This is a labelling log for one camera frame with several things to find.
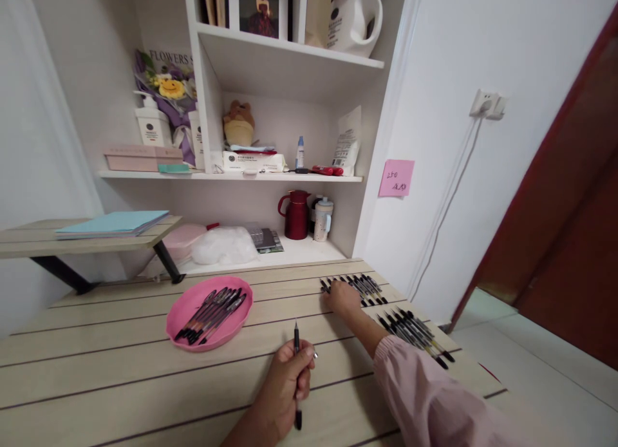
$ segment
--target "small bottle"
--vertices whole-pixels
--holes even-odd
[[[303,137],[298,138],[298,147],[296,148],[296,168],[304,168]]]
[[[143,91],[133,93],[144,96],[144,107],[135,110],[142,132],[142,142],[147,146],[173,147],[169,119],[156,107],[153,96]]]

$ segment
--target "white shelf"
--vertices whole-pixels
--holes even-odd
[[[384,62],[196,23],[223,91],[329,103],[384,68]]]
[[[178,270],[181,273],[196,274],[255,267],[270,267],[273,265],[291,265],[293,263],[327,262],[329,260],[343,260],[347,258],[329,241],[319,243],[314,241],[311,237],[307,237],[301,241],[293,241],[283,236],[283,230],[277,233],[281,239],[281,245],[285,250],[284,252],[260,254],[258,260],[239,265],[199,265],[191,260],[180,265]]]
[[[286,182],[333,182],[360,183],[362,176],[326,176],[317,173],[300,175],[297,173],[261,173],[255,176],[245,176],[241,173],[159,173],[136,172],[120,170],[101,170],[101,178],[136,178],[140,180],[237,180],[237,181],[286,181]]]

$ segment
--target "wooden table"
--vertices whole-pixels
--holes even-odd
[[[165,317],[182,292],[216,275],[70,294],[0,341],[0,444],[217,446],[251,404],[274,351],[292,339],[297,318],[319,358],[303,403],[303,430],[293,429],[283,444],[401,445],[371,360],[320,299],[318,278],[353,273],[373,277],[390,302],[363,309],[370,316],[397,305],[423,318],[358,259],[234,271],[251,284],[255,304],[232,341],[200,354],[169,342]],[[456,359],[448,363],[453,377],[508,404],[495,378],[427,325]]]
[[[41,220],[20,227],[0,231],[0,259],[30,257],[52,275],[60,278],[78,295],[93,290],[90,283],[57,256],[63,254],[93,254],[98,252],[134,251],[153,248],[161,259],[173,283],[180,283],[184,275],[167,252],[163,238],[182,220],[181,216],[168,216],[142,234],[130,238],[93,238],[58,240],[56,230],[87,222],[88,218]]]

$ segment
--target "wall socket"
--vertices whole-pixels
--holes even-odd
[[[470,109],[470,117],[488,117],[492,115],[499,98],[500,95],[498,93],[487,93],[486,91],[478,90]]]
[[[496,106],[494,107],[493,112],[487,116],[487,120],[502,120],[502,117],[504,117],[504,109],[507,106],[508,100],[509,98],[499,96]]]

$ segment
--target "framed photo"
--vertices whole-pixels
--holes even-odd
[[[288,0],[229,0],[230,29],[288,39]]]

